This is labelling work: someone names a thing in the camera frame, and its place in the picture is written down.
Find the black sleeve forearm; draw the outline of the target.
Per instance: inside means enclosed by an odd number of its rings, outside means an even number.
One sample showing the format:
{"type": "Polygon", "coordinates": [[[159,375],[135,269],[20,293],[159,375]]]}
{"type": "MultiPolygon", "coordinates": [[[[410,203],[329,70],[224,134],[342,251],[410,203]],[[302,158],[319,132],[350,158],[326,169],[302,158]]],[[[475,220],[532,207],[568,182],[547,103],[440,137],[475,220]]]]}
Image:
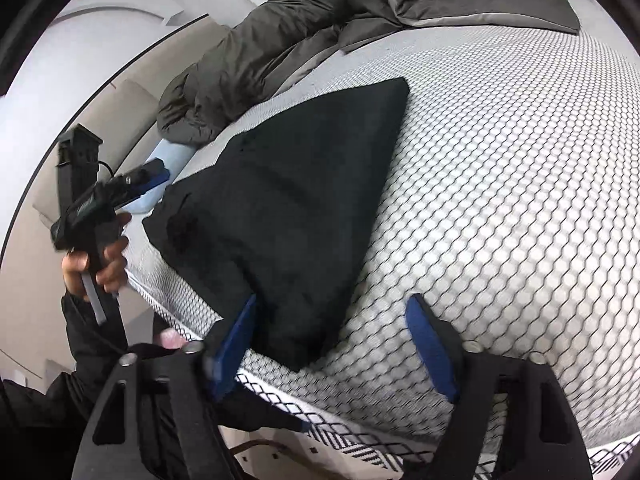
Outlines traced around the black sleeve forearm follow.
{"type": "Polygon", "coordinates": [[[99,325],[90,304],[61,299],[73,373],[59,374],[46,393],[1,382],[1,477],[69,479],[94,404],[121,356],[168,356],[154,344],[130,346],[119,315],[99,325]]]}

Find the person's left hand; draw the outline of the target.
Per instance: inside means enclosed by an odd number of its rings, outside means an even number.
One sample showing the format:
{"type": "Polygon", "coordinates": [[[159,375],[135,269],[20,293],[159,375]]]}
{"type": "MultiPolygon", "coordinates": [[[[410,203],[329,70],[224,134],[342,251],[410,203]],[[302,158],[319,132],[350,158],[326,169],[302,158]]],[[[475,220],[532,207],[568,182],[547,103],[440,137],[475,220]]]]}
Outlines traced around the person's left hand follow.
{"type": "MultiPolygon", "coordinates": [[[[96,284],[106,292],[119,292],[128,282],[126,274],[127,259],[124,251],[129,245],[128,237],[122,234],[122,229],[131,221],[129,212],[121,212],[117,215],[119,225],[119,237],[111,245],[103,249],[103,255],[99,258],[102,268],[96,272],[96,284]]],[[[66,290],[83,300],[88,300],[81,274],[89,271],[90,257],[86,252],[72,250],[62,259],[62,277],[66,290]]]]}

